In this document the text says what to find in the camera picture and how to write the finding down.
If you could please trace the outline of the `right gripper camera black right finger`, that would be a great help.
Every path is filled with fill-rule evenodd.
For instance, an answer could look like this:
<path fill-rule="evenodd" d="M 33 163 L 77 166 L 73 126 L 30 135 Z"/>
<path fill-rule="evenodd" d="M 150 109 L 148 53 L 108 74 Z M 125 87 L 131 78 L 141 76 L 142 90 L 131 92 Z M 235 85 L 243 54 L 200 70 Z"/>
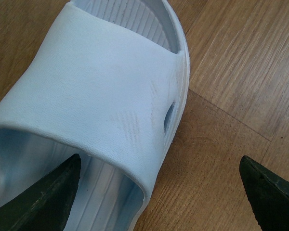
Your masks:
<path fill-rule="evenodd" d="M 261 229 L 289 231 L 289 182 L 246 155 L 239 173 Z"/>

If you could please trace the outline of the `right gripper camera black left finger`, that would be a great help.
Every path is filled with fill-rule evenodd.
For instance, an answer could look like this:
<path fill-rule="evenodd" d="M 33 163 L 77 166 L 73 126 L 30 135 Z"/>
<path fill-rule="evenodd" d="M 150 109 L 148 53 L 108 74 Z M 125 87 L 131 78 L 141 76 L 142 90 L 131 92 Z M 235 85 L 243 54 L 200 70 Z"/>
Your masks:
<path fill-rule="evenodd" d="M 81 158 L 74 154 L 0 207 L 0 231 L 64 230 L 79 187 Z"/>

